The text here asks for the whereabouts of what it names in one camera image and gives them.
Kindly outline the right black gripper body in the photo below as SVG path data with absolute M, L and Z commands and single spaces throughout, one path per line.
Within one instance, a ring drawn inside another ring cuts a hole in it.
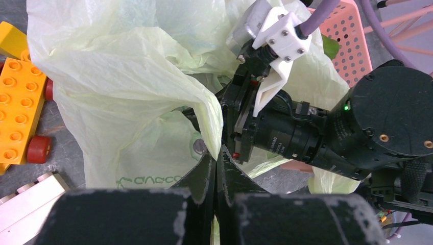
M 269 46 L 255 50 L 245 44 L 239 54 L 244 62 L 216 97 L 223 112 L 222 143 L 240 164 L 248 162 L 254 147 L 333 171 L 335 156 L 327 149 L 325 129 L 328 111 L 308 102 L 295 102 L 284 90 L 271 97 L 253 116 L 259 77 L 270 77 L 270 63 L 277 55 Z

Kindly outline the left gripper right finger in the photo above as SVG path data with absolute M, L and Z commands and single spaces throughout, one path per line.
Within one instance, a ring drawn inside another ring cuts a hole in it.
M 221 244 L 385 244 L 370 205 L 357 194 L 271 194 L 234 163 L 216 162 Z

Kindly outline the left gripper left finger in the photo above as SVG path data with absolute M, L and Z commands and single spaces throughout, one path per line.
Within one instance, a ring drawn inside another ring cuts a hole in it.
M 212 244 L 216 161 L 205 154 L 168 189 L 76 189 L 52 207 L 36 244 Z

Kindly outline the fake mango green orange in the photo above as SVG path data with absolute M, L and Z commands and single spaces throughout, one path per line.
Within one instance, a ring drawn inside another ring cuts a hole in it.
M 340 50 L 340 45 L 336 40 L 333 40 L 325 35 L 322 36 L 323 41 L 323 51 L 324 54 L 330 59 L 333 60 Z

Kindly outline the green avocado plastic bag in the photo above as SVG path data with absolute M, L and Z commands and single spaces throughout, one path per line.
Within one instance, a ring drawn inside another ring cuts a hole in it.
M 166 188 L 216 156 L 226 44 L 251 1 L 27 1 L 32 62 L 54 82 L 87 188 Z

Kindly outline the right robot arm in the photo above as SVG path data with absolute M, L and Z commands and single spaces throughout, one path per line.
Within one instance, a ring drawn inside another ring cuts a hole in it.
M 241 65 L 216 94 L 222 143 L 239 163 L 254 147 L 360 181 L 356 192 L 375 209 L 432 224 L 432 77 L 390 60 L 363 76 L 332 110 L 295 102 L 284 90 L 259 112 L 258 75 L 276 55 L 245 48 Z

